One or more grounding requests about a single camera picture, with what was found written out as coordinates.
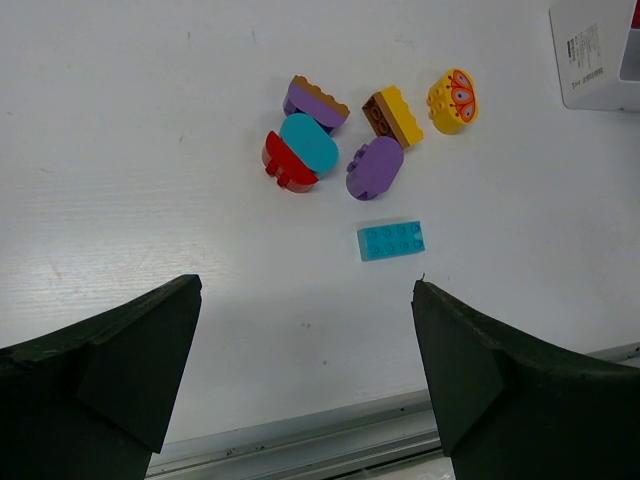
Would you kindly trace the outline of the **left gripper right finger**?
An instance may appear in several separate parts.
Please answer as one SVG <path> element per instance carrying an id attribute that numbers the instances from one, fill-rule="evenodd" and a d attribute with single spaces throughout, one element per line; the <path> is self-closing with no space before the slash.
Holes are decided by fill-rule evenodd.
<path id="1" fill-rule="evenodd" d="M 417 281 L 412 311 L 459 479 L 635 479 L 639 371 L 575 353 Z"/>

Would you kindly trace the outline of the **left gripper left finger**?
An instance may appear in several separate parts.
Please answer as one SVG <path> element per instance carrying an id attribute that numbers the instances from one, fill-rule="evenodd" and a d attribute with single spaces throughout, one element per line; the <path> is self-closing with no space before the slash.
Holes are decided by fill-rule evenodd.
<path id="1" fill-rule="evenodd" d="M 144 478 L 165 441 L 201 289 L 198 275 L 181 275 L 2 348 L 2 478 Z"/>

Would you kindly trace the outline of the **red half-round lego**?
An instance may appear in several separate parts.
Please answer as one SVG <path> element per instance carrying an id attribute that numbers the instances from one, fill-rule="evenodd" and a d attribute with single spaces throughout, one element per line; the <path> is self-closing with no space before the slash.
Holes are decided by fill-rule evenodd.
<path id="1" fill-rule="evenodd" d="M 274 131 L 270 131 L 262 149 L 265 172 L 276 184 L 293 193 L 305 193 L 318 182 L 318 177 Z"/>

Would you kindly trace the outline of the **teal oval lego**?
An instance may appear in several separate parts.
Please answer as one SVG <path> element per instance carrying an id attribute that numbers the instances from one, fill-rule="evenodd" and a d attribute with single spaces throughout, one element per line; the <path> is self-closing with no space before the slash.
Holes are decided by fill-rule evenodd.
<path id="1" fill-rule="evenodd" d="M 289 115 L 283 121 L 279 135 L 304 165 L 319 177 L 326 176 L 338 163 L 337 144 L 307 114 Z"/>

